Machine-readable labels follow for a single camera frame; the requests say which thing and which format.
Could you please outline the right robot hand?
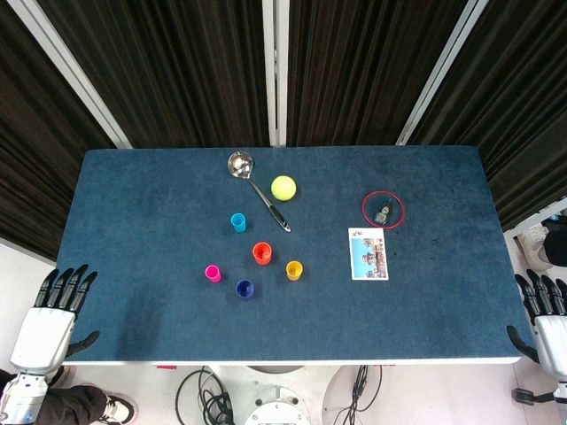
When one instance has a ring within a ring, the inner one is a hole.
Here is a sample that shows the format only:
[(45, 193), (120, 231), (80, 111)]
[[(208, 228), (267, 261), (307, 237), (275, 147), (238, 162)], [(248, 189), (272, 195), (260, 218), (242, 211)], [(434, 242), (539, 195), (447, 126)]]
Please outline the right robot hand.
[(517, 329), (507, 326), (510, 342), (543, 371), (566, 383), (566, 282), (526, 270), (529, 280), (516, 274), (523, 304), (528, 313), (535, 347), (529, 346)]

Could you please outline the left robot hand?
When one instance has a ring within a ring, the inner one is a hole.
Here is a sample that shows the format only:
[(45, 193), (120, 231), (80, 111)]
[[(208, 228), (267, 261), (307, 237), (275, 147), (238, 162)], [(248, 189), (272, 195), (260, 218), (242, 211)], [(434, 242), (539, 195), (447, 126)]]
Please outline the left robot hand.
[(28, 310), (14, 345), (10, 362), (20, 373), (48, 375), (68, 357), (93, 345), (99, 331), (79, 342), (71, 341), (74, 325), (97, 272), (86, 264), (64, 272), (52, 270), (43, 280)]

